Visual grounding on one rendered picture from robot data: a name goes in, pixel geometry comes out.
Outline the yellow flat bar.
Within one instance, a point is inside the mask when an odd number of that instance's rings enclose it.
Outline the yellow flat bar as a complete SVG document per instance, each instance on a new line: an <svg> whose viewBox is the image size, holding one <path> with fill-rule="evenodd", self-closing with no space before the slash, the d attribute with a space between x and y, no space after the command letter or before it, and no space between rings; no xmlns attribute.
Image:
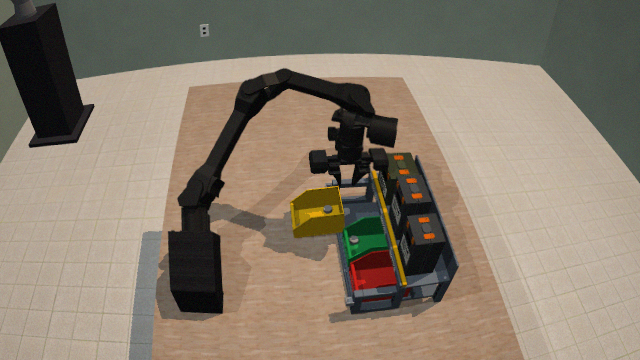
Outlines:
<svg viewBox="0 0 640 360"><path fill-rule="evenodd" d="M390 237L390 240L391 240L393 252L394 252L394 255L395 255L395 259L396 259L396 263L397 263L397 267L398 267L398 271L399 271L399 275L400 275L400 279L401 279L401 283L402 283L402 287L406 287L407 286L407 282L406 282L404 270L403 270L403 267L402 267L400 255L399 255L399 252L398 252L397 244L396 244L396 241L395 241L394 233L393 233L393 230L392 230L392 226L391 226L391 223L390 223L389 215L388 215L387 208L386 208L386 205L385 205L385 202L384 202L384 198L383 198L383 195L382 195L382 191L381 191L381 188L380 188L380 184L379 184L379 181L378 181L378 178L377 178L376 171L372 171L372 176L373 176L373 179L374 179L374 183L375 183L375 186L376 186L376 190L377 190L378 197L379 197L379 200L380 200L380 204L381 204L381 207L382 207L382 211L383 211L383 214L384 214L385 222L386 222L386 225L387 225L389 237Z"/></svg>

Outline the red open bin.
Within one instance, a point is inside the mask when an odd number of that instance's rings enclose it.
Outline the red open bin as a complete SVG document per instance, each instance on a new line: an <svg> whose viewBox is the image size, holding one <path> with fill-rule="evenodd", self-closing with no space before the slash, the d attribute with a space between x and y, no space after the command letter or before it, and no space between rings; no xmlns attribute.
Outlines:
<svg viewBox="0 0 640 360"><path fill-rule="evenodd" d="M351 262L349 266L349 275L352 291L354 291L354 288L355 290L362 290L372 287L379 288L396 286L397 284L389 250L370 252L367 255ZM366 299L362 300L362 302L387 300L391 298L392 296Z"/></svg>

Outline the green open bin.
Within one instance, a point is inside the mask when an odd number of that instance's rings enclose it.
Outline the green open bin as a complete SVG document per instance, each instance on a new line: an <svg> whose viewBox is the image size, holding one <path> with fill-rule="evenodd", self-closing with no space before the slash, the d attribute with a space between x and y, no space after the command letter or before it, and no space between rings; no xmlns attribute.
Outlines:
<svg viewBox="0 0 640 360"><path fill-rule="evenodd" d="M349 239L351 236L358 237L358 243L356 245L350 244ZM348 267L351 262L367 255L370 252L389 250L384 236L380 216L363 217L343 228L342 240Z"/></svg>

